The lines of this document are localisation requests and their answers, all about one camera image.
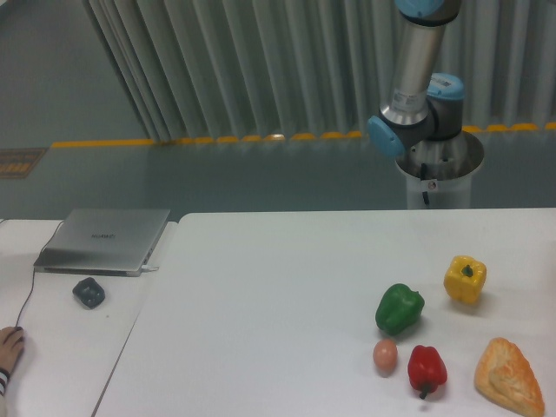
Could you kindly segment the person's hand on mouse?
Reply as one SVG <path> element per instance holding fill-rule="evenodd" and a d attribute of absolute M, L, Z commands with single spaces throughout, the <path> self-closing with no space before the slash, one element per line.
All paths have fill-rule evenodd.
<path fill-rule="evenodd" d="M 16 367 L 17 361 L 24 348 L 24 331 L 15 331 L 16 327 L 6 327 L 0 333 L 0 366 L 10 373 Z"/>

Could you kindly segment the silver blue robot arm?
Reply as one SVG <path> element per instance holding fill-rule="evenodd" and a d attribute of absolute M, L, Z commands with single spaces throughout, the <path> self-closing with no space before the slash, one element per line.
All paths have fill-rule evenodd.
<path fill-rule="evenodd" d="M 446 26 L 459 14 L 460 1 L 397 1 L 404 19 L 400 51 L 387 99 L 367 121 L 374 146 L 401 156 L 438 131 L 427 91 Z"/>

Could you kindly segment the striped sleeve forearm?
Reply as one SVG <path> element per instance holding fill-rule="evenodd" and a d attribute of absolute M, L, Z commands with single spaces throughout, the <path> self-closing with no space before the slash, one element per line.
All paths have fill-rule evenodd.
<path fill-rule="evenodd" d="M 6 387 L 10 381 L 10 373 L 5 369 L 0 369 L 0 417 L 7 416 L 7 405 L 5 399 Z"/>

